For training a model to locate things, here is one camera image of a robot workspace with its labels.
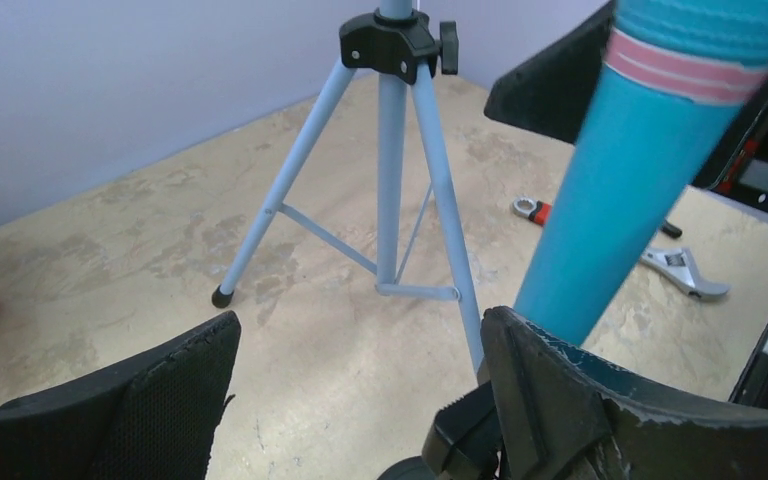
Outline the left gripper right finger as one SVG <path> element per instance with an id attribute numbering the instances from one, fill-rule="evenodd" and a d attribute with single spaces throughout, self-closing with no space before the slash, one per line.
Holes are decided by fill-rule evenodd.
<path id="1" fill-rule="evenodd" d="M 512 309 L 481 324 L 514 479 L 768 479 L 768 410 L 649 380 Z"/>

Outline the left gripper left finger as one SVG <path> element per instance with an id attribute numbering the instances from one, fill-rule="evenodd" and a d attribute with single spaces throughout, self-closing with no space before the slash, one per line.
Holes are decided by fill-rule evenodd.
<path id="1" fill-rule="evenodd" d="M 241 337 L 232 311 L 0 406 L 0 479 L 203 479 Z"/>

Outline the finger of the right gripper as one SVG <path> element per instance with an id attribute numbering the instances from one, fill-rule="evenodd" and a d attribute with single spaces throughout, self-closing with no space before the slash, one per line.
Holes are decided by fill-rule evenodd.
<path id="1" fill-rule="evenodd" d="M 484 115 L 574 144 L 598 85 L 615 6 L 614 1 L 607 2 L 568 34 L 499 77 Z"/>

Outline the blue toy microphone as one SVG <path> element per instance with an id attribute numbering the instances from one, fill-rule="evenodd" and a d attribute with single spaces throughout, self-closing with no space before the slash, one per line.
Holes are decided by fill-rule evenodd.
<path id="1" fill-rule="evenodd" d="M 514 302 L 584 342 L 768 79 L 768 1 L 620 1 L 575 151 Z"/>

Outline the blue music stand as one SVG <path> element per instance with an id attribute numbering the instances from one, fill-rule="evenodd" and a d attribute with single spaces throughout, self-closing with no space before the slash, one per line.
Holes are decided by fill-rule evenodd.
<path id="1" fill-rule="evenodd" d="M 259 213 L 211 296 L 216 308 L 230 305 L 235 287 L 277 214 L 283 214 L 346 257 L 374 274 L 382 296 L 427 298 L 457 303 L 472 365 L 480 368 L 484 350 L 481 316 L 459 215 L 441 117 L 433 88 L 436 73 L 458 72 L 457 25 L 443 21 L 439 33 L 416 1 L 383 1 L 369 13 L 346 21 L 339 29 L 340 57 L 309 112 Z M 378 160 L 376 258 L 356 249 L 309 219 L 285 198 L 338 102 L 359 69 L 378 75 Z M 419 286 L 402 283 L 408 253 L 398 251 L 406 106 L 413 104 L 430 184 L 427 200 L 435 200 L 453 283 Z"/>

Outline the black microphone desk stand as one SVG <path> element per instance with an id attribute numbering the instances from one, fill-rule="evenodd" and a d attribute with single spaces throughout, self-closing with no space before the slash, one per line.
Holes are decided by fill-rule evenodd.
<path id="1" fill-rule="evenodd" d="M 487 382 L 439 410 L 422 453 L 393 464 L 379 479 L 497 479 L 501 450 L 501 428 Z"/>

